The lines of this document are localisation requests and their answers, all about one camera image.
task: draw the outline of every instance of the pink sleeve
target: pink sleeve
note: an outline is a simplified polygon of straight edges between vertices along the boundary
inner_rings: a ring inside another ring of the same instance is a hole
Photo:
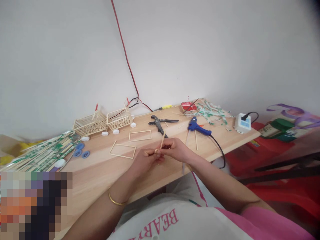
[[[264,208],[249,207],[241,215],[217,209],[253,239],[315,240],[296,223]]]

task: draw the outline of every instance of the pixelated area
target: pixelated area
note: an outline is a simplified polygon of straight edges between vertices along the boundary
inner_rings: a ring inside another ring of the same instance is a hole
[[[72,218],[72,172],[2,172],[1,239],[54,239]]]

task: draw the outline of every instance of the wooden table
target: wooden table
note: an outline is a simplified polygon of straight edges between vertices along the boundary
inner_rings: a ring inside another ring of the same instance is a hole
[[[104,192],[106,191],[128,168],[133,160],[128,158],[116,157],[109,154],[110,149],[115,140],[119,144],[136,146],[138,151],[142,148],[156,148],[162,139],[162,135],[158,132],[155,125],[148,125],[153,121],[151,115],[156,115],[159,119],[179,119],[178,123],[161,123],[162,128],[166,131],[168,137],[180,138],[183,142],[187,138],[187,127],[191,117],[180,115],[183,112],[182,107],[172,107],[150,114],[136,117],[134,122],[137,124],[135,128],[126,126],[120,129],[120,134],[113,135],[111,130],[109,136],[101,136],[96,134],[91,137],[89,142],[85,142],[83,151],[90,151],[90,156],[86,159],[72,158],[63,168],[63,171],[73,172],[73,217],[72,221],[65,226],[65,230],[61,232],[64,235],[78,217]],[[252,129],[249,133],[240,134],[233,129],[235,118],[227,118],[228,125],[217,121],[215,125],[210,125],[202,116],[197,117],[198,124],[204,124],[203,128],[212,131],[212,135],[218,141],[224,153],[228,153],[235,148],[257,138],[260,134]],[[232,129],[231,132],[226,130],[226,126]],[[144,130],[152,131],[152,139],[136,142],[128,142],[129,131],[137,132]],[[195,134],[190,133],[188,139],[188,147],[204,157],[208,161],[213,161],[222,154],[216,143],[208,136],[197,134],[198,151],[195,145]],[[166,184],[180,178],[182,163],[170,157],[165,157],[165,162],[160,165],[153,165],[150,171],[144,176],[143,180],[138,184],[136,191],[130,198],[129,202],[133,202]],[[191,168],[186,165],[185,174],[189,173]]]

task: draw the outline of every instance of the person's right hand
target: person's right hand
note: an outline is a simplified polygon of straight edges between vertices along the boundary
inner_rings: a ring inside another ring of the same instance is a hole
[[[189,163],[197,156],[197,154],[189,149],[179,138],[165,138],[162,148],[158,151],[158,154],[159,153],[173,157],[179,162],[184,163]]]

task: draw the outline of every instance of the white wall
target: white wall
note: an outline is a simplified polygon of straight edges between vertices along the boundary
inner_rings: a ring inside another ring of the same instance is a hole
[[[234,115],[320,114],[319,24],[304,0],[115,0],[141,99],[207,97]],[[40,139],[136,96],[109,0],[0,2],[0,133]],[[139,104],[132,114],[146,113]]]

